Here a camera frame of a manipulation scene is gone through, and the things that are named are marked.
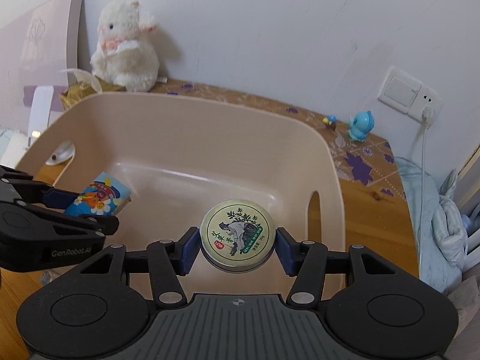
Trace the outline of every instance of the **white stuffed animal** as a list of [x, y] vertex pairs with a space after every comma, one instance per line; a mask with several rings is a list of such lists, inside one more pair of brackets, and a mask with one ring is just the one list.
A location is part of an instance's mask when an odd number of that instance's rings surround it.
[[92, 73], [132, 92], [147, 92], [155, 85], [160, 63], [147, 34], [157, 28], [154, 18], [138, 1], [114, 0], [98, 21], [97, 51]]

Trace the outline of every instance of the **blue packaging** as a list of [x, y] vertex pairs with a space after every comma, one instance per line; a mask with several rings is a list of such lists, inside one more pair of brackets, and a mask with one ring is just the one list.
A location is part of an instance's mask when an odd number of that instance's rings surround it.
[[130, 188], [102, 172], [64, 211], [67, 215], [116, 215], [128, 202]]

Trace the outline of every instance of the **round tin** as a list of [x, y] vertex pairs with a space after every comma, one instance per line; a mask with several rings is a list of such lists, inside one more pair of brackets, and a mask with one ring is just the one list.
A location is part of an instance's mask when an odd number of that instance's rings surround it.
[[227, 200], [213, 207], [200, 226], [204, 256], [218, 269], [243, 273], [268, 260], [275, 244], [272, 217], [249, 200]]

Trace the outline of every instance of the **blue toy figure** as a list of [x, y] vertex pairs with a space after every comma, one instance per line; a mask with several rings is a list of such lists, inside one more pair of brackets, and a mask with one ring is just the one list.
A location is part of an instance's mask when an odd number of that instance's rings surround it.
[[335, 115], [328, 115], [324, 117], [322, 122], [329, 130], [335, 131], [337, 128], [337, 117]]
[[354, 120], [349, 121], [349, 136], [353, 140], [365, 142], [368, 133], [375, 126], [374, 116], [371, 111], [359, 112], [355, 115]]

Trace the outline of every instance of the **electrical outlet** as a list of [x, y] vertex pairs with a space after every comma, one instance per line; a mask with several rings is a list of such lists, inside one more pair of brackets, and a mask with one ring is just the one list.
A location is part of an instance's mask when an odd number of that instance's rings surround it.
[[438, 93], [435, 92], [432, 88], [429, 88], [428, 86], [422, 84], [420, 89], [418, 90], [417, 96], [413, 100], [412, 105], [409, 107], [407, 114], [413, 119], [422, 123], [423, 110], [429, 107], [433, 111], [433, 117], [430, 119], [430, 123], [432, 123], [440, 113], [442, 106], [443, 102], [438, 96]]

